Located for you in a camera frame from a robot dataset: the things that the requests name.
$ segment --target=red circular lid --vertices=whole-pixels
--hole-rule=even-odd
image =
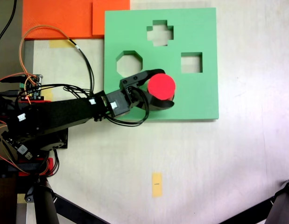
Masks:
[[[148,82],[148,92],[160,100],[171,99],[175,90],[173,78],[163,73],[154,75]]]

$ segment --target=white tabletop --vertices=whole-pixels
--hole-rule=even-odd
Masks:
[[[68,149],[58,151],[53,190],[112,224],[217,224],[289,178],[289,0],[131,0],[132,9],[185,7],[217,8],[219,120],[135,128],[90,120],[70,128]],[[99,91],[104,42],[77,43]],[[35,41],[33,72],[45,84],[89,86],[76,49],[49,41]],[[154,172],[162,197],[152,197]]]

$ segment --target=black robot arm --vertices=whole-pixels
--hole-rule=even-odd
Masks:
[[[109,94],[101,91],[90,98],[21,106],[19,111],[10,113],[12,115],[6,120],[8,132],[4,132],[2,137],[30,159],[37,154],[37,150],[63,147],[67,140],[67,128],[90,119],[101,121],[107,118],[114,121],[114,118],[129,113],[135,106],[147,112],[171,108],[174,105],[172,101],[159,100],[140,89],[158,73],[165,72],[160,69],[148,70],[122,79],[120,89]]]

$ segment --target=metal leg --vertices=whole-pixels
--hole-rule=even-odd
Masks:
[[[273,202],[271,197],[220,224],[257,224],[268,217]]]
[[[52,192],[44,186],[35,186],[33,192],[37,224],[59,224]]]
[[[275,199],[265,224],[289,224],[289,193],[287,191]]]
[[[58,194],[55,194],[55,208],[59,215],[76,224],[110,224]]]

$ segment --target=orange sheet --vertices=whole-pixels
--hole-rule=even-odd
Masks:
[[[23,0],[22,35],[36,25],[60,28],[70,38],[92,38],[93,0]],[[26,40],[65,39],[57,31],[42,28],[32,31]]]
[[[36,25],[51,25],[72,39],[104,38],[105,11],[129,9],[130,0],[23,0],[22,35]],[[65,37],[49,28],[40,28],[25,39]]]
[[[104,38],[105,11],[130,10],[130,0],[93,0],[92,35],[94,38]]]

